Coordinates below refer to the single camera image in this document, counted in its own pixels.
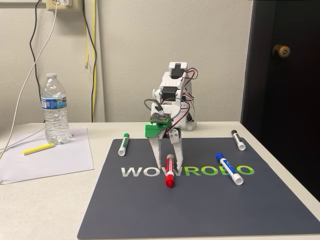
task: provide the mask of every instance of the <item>yellow highlighter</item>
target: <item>yellow highlighter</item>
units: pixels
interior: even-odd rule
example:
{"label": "yellow highlighter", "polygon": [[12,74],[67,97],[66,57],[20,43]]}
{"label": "yellow highlighter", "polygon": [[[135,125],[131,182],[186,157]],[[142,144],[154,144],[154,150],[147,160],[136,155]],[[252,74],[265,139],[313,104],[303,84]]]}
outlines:
{"label": "yellow highlighter", "polygon": [[35,148],[30,148],[30,149],[24,150],[24,151],[22,151],[22,154],[23,155],[33,154],[33,153],[36,153],[36,152],[39,152],[39,151],[42,151],[42,150],[46,150],[46,149],[50,149],[50,148],[53,148],[53,147],[55,147],[54,143],[48,143],[48,144],[45,144],[45,145],[36,146]]}

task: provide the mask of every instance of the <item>electrical outlet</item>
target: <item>electrical outlet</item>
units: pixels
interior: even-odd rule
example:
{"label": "electrical outlet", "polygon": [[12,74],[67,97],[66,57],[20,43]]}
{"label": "electrical outlet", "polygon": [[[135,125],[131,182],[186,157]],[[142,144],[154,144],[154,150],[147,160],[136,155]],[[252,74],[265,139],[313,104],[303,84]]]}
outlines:
{"label": "electrical outlet", "polygon": [[[82,12],[82,1],[83,0],[72,0],[70,3],[72,5],[62,5],[59,0],[59,5],[57,7],[57,12]],[[55,11],[57,0],[46,0],[46,10]]]}

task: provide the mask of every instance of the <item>gray mat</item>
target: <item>gray mat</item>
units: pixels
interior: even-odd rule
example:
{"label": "gray mat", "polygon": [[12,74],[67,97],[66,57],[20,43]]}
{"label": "gray mat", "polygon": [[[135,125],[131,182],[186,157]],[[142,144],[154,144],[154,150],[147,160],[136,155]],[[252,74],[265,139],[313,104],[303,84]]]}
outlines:
{"label": "gray mat", "polygon": [[[166,187],[162,170],[156,176],[147,176],[155,175],[154,169],[144,172],[157,167],[148,139],[130,139],[123,157],[121,141],[112,142],[78,233],[81,240],[320,234],[320,222],[245,140],[246,150],[240,151],[233,138],[183,138],[183,167],[197,167],[199,175],[182,170],[173,188]],[[235,185],[219,169],[216,152],[254,173],[240,173],[244,184]],[[165,166],[166,156],[174,154],[168,139],[161,154]],[[204,174],[203,166],[218,172],[207,175],[215,172],[207,167]],[[138,176],[123,176],[129,168]]]}

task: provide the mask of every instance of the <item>water bottle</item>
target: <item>water bottle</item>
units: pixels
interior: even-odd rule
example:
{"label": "water bottle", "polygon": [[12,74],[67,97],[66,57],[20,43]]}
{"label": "water bottle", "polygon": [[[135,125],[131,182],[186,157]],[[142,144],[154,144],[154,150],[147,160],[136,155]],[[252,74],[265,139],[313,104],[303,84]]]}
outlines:
{"label": "water bottle", "polygon": [[41,89],[41,104],[45,118],[45,137],[48,143],[69,142],[66,91],[56,73],[47,73]]}

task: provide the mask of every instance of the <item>white paper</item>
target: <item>white paper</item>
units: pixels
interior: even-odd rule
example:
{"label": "white paper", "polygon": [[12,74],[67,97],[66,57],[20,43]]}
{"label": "white paper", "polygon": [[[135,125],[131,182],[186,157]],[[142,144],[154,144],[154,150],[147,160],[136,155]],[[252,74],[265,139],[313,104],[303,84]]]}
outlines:
{"label": "white paper", "polygon": [[[74,137],[64,145],[23,155],[22,151],[47,144],[39,140],[14,147],[0,163],[0,184],[9,184],[24,180],[37,179],[55,175],[76,173],[94,169],[86,127],[70,128]],[[23,139],[32,133],[20,135]],[[44,130],[24,140],[45,138]]]}

